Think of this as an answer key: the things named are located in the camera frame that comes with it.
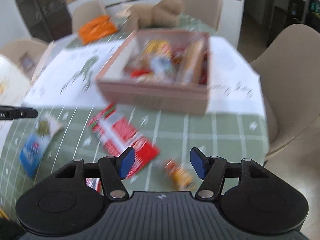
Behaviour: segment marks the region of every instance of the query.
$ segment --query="green tablecloth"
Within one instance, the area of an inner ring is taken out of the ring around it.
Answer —
[[[201,21],[181,16],[178,28],[214,31]],[[120,32],[101,39],[99,42],[119,40],[126,37]],[[78,39],[67,48],[81,46]],[[92,132],[85,126],[87,120],[101,109],[38,108],[39,115],[49,112],[64,124],[44,154],[36,176],[30,179],[20,165],[20,151],[32,131],[36,120],[18,120],[12,123],[0,157],[0,204],[11,219],[16,219],[15,203],[25,191],[40,182],[52,171],[56,171],[74,158],[85,162],[96,162],[106,156],[106,151]],[[240,162],[252,158],[263,163],[268,152],[267,125],[264,117],[215,113],[205,116],[173,114],[163,111],[120,106],[128,120],[143,132],[161,150],[156,160],[175,158],[193,174],[196,187],[201,184],[191,167],[189,153],[198,147],[207,156],[218,155],[228,162]],[[224,191],[235,186],[238,179],[226,179]],[[137,176],[124,180],[129,193],[133,190],[172,191],[172,182],[163,176],[157,161],[140,171]]]

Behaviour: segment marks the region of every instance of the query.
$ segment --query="blue snack package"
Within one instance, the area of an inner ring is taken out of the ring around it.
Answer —
[[[52,116],[46,114],[39,117],[20,152],[21,164],[30,178],[33,178],[52,137],[61,128],[62,124],[57,122]]]

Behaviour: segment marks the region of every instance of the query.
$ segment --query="brown plush toy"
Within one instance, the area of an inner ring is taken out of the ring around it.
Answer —
[[[154,6],[145,3],[129,5],[116,16],[128,18],[124,29],[131,33],[149,27],[175,28],[183,11],[182,0],[161,0]]]

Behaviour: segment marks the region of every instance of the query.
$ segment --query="floor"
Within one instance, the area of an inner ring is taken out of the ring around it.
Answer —
[[[243,19],[238,51],[252,62],[265,50],[267,33],[249,16]],[[308,200],[309,214],[301,232],[320,240],[320,117],[269,160],[266,168],[299,190]]]

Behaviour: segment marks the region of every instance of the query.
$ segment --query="chair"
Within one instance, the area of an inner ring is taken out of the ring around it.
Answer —
[[[48,44],[36,38],[20,39],[7,43],[0,48],[0,54],[10,59],[23,73],[31,80],[33,73],[38,65]],[[32,63],[30,69],[23,67],[22,63]]]
[[[218,30],[222,0],[183,0],[185,14],[201,20],[214,30]]]
[[[320,34],[295,24],[251,65],[261,76],[271,135],[265,160],[296,138],[320,113]]]
[[[82,4],[73,12],[72,32],[77,33],[84,24],[101,15],[107,15],[107,12],[99,0]]]

